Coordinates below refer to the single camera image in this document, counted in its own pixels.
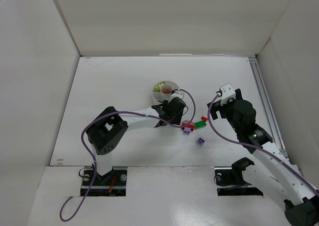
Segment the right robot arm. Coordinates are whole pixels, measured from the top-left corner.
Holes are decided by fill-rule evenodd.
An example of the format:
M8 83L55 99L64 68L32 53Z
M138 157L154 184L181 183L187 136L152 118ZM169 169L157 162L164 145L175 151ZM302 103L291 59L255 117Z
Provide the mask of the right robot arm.
M220 87L208 106L211 124L219 116L236 133L235 144L249 151L254 160L239 159L230 167L215 170L215 182L224 189L252 185L284 212L292 226L314 226L319 222L319 191L307 181L277 148L272 137L256 123L256 110L231 84Z

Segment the brown lego plate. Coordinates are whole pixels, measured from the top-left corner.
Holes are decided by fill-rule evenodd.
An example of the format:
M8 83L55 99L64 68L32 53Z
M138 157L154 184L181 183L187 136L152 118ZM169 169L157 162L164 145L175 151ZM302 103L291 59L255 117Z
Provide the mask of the brown lego plate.
M163 85L161 87L161 93L162 94L170 95L171 92L172 92L172 87L170 85L165 84L165 85Z

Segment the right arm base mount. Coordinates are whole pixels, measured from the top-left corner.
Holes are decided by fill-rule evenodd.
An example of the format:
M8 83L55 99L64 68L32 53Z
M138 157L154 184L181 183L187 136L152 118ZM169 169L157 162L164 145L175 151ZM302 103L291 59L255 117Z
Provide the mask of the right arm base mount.
M242 172L254 162L246 157L236 161L231 166L214 167L214 182L218 196L263 196L264 194L244 181Z

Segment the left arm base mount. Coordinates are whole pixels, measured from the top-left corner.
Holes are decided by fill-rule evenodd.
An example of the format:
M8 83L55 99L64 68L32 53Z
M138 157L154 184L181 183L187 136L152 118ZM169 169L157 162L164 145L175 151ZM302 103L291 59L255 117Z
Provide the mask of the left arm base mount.
M126 195L127 167L114 167L106 176L97 174L88 197L124 197ZM82 168L79 173L81 178L80 196L85 196L94 175L94 168Z

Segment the lime green lego brick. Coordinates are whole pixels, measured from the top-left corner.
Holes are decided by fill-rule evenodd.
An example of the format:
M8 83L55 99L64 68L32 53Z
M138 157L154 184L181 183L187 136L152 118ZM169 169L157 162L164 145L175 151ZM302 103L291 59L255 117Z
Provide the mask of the lime green lego brick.
M160 92L161 91L161 87L162 87L162 84L156 85L154 87L154 92Z

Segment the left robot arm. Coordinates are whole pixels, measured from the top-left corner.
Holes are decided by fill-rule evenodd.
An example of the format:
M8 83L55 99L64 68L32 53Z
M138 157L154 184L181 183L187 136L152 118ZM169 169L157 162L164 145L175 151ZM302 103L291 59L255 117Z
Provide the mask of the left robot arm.
M94 168L100 183L104 185L113 177L111 152L127 131L158 128L168 123L178 126L184 108L186 103L179 97L132 113L118 114L113 106L106 108L85 131L96 159Z

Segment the green lego plate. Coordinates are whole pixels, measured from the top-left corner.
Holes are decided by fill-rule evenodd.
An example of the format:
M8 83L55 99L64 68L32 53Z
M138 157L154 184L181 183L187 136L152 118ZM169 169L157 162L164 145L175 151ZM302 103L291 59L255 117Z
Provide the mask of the green lego plate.
M206 122L204 120L198 121L194 124L195 130L201 129L206 126Z

